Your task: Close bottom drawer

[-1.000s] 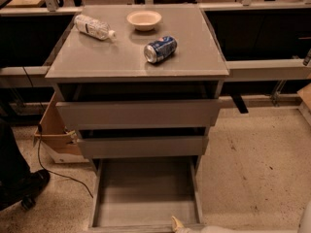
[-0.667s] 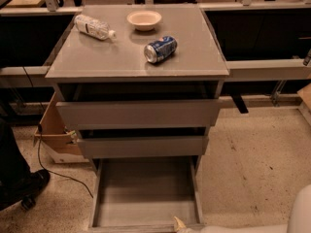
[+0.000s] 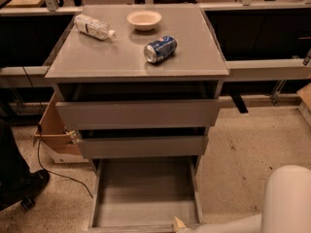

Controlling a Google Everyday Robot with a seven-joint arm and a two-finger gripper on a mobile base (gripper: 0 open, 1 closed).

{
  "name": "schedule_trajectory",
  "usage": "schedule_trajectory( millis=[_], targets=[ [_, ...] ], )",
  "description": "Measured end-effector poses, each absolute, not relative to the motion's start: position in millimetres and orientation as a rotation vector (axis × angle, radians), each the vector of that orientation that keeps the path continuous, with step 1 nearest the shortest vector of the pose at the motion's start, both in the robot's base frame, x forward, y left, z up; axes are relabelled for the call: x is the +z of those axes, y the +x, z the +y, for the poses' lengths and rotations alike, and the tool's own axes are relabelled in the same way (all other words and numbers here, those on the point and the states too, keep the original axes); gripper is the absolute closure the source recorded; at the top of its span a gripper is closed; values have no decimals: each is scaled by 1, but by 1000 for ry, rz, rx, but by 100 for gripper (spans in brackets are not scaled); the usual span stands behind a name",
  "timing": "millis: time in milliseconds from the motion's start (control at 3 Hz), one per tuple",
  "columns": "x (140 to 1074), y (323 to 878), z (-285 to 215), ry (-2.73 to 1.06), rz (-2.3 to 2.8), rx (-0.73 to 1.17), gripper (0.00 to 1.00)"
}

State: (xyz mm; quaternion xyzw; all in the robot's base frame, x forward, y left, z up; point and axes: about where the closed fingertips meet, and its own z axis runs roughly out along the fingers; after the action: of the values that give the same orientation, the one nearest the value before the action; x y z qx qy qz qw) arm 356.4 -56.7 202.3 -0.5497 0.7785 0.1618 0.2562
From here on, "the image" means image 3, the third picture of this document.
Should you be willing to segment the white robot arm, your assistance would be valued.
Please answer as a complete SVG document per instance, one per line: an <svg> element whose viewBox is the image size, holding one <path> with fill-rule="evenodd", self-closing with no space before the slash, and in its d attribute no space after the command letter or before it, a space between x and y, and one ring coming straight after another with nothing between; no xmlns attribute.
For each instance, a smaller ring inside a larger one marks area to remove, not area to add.
<svg viewBox="0 0 311 233"><path fill-rule="evenodd" d="M260 215L190 229L174 217L175 233L311 233L311 171L286 165L269 177Z"/></svg>

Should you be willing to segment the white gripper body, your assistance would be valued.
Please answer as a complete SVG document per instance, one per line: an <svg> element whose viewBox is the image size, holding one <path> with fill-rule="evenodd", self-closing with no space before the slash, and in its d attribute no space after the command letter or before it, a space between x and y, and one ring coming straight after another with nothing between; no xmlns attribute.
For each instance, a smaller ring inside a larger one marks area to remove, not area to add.
<svg viewBox="0 0 311 233"><path fill-rule="evenodd" d="M179 233L196 233L196 229L182 227L182 228L179 229Z"/></svg>

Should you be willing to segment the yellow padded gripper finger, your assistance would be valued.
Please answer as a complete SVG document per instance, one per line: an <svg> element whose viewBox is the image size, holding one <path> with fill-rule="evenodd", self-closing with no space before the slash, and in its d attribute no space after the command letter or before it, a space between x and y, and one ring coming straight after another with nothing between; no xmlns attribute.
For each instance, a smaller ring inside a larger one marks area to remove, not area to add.
<svg viewBox="0 0 311 233"><path fill-rule="evenodd" d="M173 217L173 224L175 233L184 233L184 231L187 229L185 224L176 216Z"/></svg>

